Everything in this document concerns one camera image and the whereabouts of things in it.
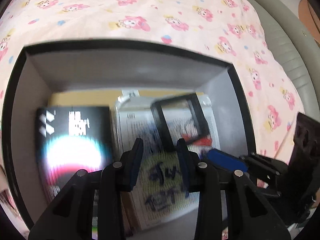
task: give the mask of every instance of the cartoon print fabric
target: cartoon print fabric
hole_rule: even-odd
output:
[[[247,0],[12,0],[0,20],[0,90],[6,91],[23,46],[88,38],[170,44],[232,62],[257,153],[289,161],[302,102]]]

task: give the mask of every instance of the open box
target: open box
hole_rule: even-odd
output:
[[[55,92],[132,87],[204,92],[212,102],[220,149],[234,156],[255,152],[249,108],[230,63],[141,41],[59,41],[25,47],[4,99],[2,150],[12,196],[29,228],[48,204],[35,156],[36,109],[46,106]],[[194,234],[195,221],[196,211],[156,230],[175,228],[177,236],[172,237],[185,239]],[[188,230],[182,233],[178,224]],[[150,238],[149,231],[144,234]]]

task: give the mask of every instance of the gray cushion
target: gray cushion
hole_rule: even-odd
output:
[[[315,89],[299,52],[279,23],[255,0],[248,1],[257,11],[269,50],[296,87],[306,115],[320,121]]]

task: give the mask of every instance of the blue dot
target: blue dot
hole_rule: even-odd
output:
[[[64,25],[65,23],[66,23],[66,21],[64,21],[64,20],[57,22],[57,24],[58,24],[59,26]]]

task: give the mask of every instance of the black frame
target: black frame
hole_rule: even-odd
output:
[[[181,101],[187,101],[192,118],[194,120],[195,127],[198,132],[198,135],[186,141],[186,144],[192,144],[210,133],[208,123],[204,117],[196,93],[155,101],[151,104],[151,112],[153,115],[153,119],[155,120],[163,148],[166,152],[174,152],[176,147],[173,144],[170,131],[162,111],[162,106]]]
[[[244,131],[246,135],[248,151],[255,151],[255,139],[253,127],[250,117],[248,104],[246,102],[245,94],[241,86],[240,80],[236,74],[234,66],[228,62],[221,61],[212,57],[204,56],[196,52],[191,52],[185,49],[180,49],[163,44],[156,44],[146,41],[133,40],[77,40],[77,41],[53,41],[41,44],[35,44],[24,47],[15,62],[11,76],[9,78],[7,90],[4,96],[3,111],[2,111],[2,155],[4,160],[4,168],[7,175],[10,191],[16,203],[16,206],[29,229],[34,225],[33,220],[25,206],[21,192],[19,190],[17,178],[14,171],[12,152],[11,152],[11,118],[13,101],[19,82],[19,78],[27,60],[27,54],[32,56],[41,53],[57,52],[57,51],[75,51],[75,50],[93,50],[93,49],[132,49],[158,52],[169,54],[177,57],[184,57],[193,59],[203,63],[213,65],[220,65],[228,69],[228,73],[232,84],[234,86],[236,96],[238,99],[240,111],[244,122]]]

